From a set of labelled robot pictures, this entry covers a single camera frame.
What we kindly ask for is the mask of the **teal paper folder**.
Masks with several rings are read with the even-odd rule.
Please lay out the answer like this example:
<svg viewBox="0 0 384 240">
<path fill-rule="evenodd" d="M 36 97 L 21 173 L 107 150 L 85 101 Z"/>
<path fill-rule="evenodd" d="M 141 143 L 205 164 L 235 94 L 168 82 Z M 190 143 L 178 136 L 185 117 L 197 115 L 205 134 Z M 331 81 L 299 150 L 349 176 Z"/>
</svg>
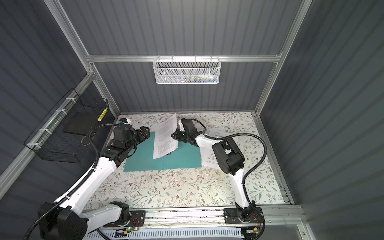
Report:
<svg viewBox="0 0 384 240">
<path fill-rule="evenodd" d="M 126 160 L 123 172 L 160 171 L 171 169 L 200 168 L 200 149 L 188 143 L 178 143 L 178 148 L 159 159 L 153 158 L 155 133 L 138 146 L 136 153 Z"/>
</svg>

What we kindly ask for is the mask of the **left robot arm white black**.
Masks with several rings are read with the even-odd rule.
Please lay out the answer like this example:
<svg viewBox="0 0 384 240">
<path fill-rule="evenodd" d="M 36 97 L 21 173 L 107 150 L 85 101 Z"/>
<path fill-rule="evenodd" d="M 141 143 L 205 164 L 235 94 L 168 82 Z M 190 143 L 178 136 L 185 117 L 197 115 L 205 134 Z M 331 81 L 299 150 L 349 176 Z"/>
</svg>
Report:
<svg viewBox="0 0 384 240">
<path fill-rule="evenodd" d="M 114 128 L 114 138 L 101 151 L 96 150 L 95 162 L 68 191 L 53 203 L 44 203 L 39 208 L 38 219 L 25 233 L 25 240 L 36 227 L 43 240 L 81 240 L 110 223 L 122 227 L 134 223 L 129 205 L 122 202 L 112 201 L 101 209 L 83 212 L 104 180 L 151 136 L 148 127 L 135 129 L 129 119 L 120 119 L 111 127 Z"/>
</svg>

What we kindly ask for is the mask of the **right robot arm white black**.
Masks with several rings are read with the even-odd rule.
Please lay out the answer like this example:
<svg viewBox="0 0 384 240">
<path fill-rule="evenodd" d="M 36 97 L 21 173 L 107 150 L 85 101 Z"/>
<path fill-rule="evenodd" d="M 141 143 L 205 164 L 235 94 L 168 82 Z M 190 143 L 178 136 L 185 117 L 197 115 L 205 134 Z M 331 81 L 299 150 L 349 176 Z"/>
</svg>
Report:
<svg viewBox="0 0 384 240">
<path fill-rule="evenodd" d="M 171 134 L 171 137 L 174 140 L 189 143 L 200 149 L 211 149 L 220 170 L 229 176 L 235 192 L 235 205 L 239 220 L 242 223 L 248 223 L 251 220 L 257 219 L 264 225 L 264 215 L 248 195 L 246 179 L 265 161 L 268 152 L 265 141 L 261 137 L 251 133 L 235 133 L 225 137 L 213 137 L 206 133 L 207 128 L 205 125 L 196 119 L 182 118 L 179 121 L 179 126 L 180 127 Z M 246 173 L 244 172 L 245 157 L 234 140 L 234 137 L 240 136 L 257 139 L 264 149 L 261 159 Z"/>
</svg>

